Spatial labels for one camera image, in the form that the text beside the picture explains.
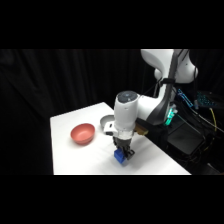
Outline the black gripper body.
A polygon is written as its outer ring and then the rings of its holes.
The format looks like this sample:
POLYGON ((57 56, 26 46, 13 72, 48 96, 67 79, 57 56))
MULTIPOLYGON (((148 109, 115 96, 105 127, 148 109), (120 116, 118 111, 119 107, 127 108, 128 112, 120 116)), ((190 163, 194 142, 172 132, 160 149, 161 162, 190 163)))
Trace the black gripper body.
POLYGON ((131 139, 122 140, 122 139, 119 139, 118 137, 114 137, 113 143, 119 145, 122 150, 126 151, 126 150, 130 149, 131 139))

